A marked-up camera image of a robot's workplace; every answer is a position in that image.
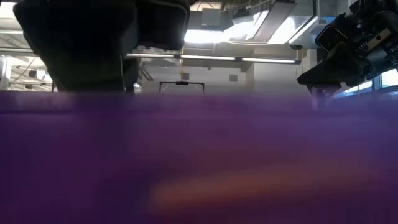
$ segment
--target purple surface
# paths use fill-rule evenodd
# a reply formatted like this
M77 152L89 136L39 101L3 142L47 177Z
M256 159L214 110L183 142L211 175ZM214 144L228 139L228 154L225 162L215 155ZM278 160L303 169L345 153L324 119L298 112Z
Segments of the purple surface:
M0 223L398 223L395 101L0 102Z

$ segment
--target ceiling duct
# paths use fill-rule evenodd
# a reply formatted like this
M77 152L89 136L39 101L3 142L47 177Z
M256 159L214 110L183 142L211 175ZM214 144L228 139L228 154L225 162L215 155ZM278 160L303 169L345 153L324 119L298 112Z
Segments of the ceiling duct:
M277 0L271 7L266 19L255 34L253 40L259 42L268 42L280 25L284 23L295 6L295 1Z
M227 12L220 9L203 9L190 12L188 30L224 31L233 25Z

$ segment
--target ceiling light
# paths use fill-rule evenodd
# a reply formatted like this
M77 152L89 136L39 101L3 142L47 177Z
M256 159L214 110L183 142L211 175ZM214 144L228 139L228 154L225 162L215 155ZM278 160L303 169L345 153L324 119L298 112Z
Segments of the ceiling light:
M261 24L264 22L264 20L266 19L267 15L268 15L268 10L263 11L260 16L257 18L258 16L257 14L253 16L254 20L256 21L252 27L252 29L248 32L247 36L246 36L246 40L252 39L254 37L254 35L257 33L257 31L260 29Z
M201 56L201 55L181 55L183 59L202 59L202 60L235 60L235 57Z
M184 41L188 43L205 44L223 42L222 31L187 30Z
M300 37L308 28L310 28L312 26L312 24L314 22L316 22L318 20L318 16L315 16L314 18L312 18L312 20L305 25L305 27L303 27L303 29L301 29L298 33L296 33L289 41L288 43L292 43L294 42L298 37Z
M142 53L133 53L127 54L127 57L139 57L139 58L174 58L174 55L170 54L142 54Z
M243 62L266 62L266 63L296 63L295 60L271 59L271 58L242 58Z
M22 30L0 30L0 34L24 34Z

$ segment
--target cable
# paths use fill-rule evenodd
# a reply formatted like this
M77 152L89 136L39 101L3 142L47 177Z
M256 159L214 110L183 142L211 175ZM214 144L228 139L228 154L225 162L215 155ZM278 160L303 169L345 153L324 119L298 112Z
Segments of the cable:
M211 6L211 8L214 9L213 5L210 4L210 2L208 2L208 1L204 1L204 2L207 3L207 4L209 4L209 6ZM201 6L202 3L203 3L203 1L201 1L201 2L199 3L198 8L197 8L197 11L199 11L199 8L200 8L200 6Z
M32 63L35 61L35 59L37 58L34 57L33 60L30 62L30 64L27 66L27 68L25 68L24 72L22 72L17 78L15 78L12 82L9 82L7 85L0 87L0 89L3 89L5 87L9 87L11 86L15 81L17 81L21 76L23 76L25 74L25 72L29 69L29 67L32 65Z

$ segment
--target fluorescent light fixture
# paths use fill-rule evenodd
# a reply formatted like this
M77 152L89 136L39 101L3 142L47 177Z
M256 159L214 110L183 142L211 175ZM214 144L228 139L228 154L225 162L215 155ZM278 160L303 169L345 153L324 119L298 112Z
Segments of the fluorescent light fixture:
M182 59L202 59L202 60L229 60L233 61L235 57L219 57L219 56L201 56L201 55L181 55Z
M295 34L295 22L291 17L279 26L274 35L268 40L268 44L284 44Z
M224 39L222 31L187 30L184 41L187 43L205 44L221 43Z
M288 43L292 43L294 42L298 37L300 37L308 28L310 28L312 26L312 24L314 22L316 22L318 20L318 16L315 16L307 25L305 25L305 27L303 27L303 29L301 29L298 33L296 33L289 41Z
M266 11L263 11L259 16L257 16L257 14L253 16L253 18L256 22L254 23L252 29L248 32L248 34L246 36L246 40L252 39L254 37L254 35L260 29L261 24L266 19L268 12L269 11L266 10Z
M24 34L22 30L0 30L0 34Z
M271 59L271 58L242 58L242 62L265 62L265 63L296 63L295 60Z
M13 47L0 47L0 52L2 53L26 53L26 54L32 54L33 50L32 49L18 49L18 48L13 48Z
M127 54L127 57L143 57L143 58L174 58L174 55L170 54L142 54L142 53L132 53Z

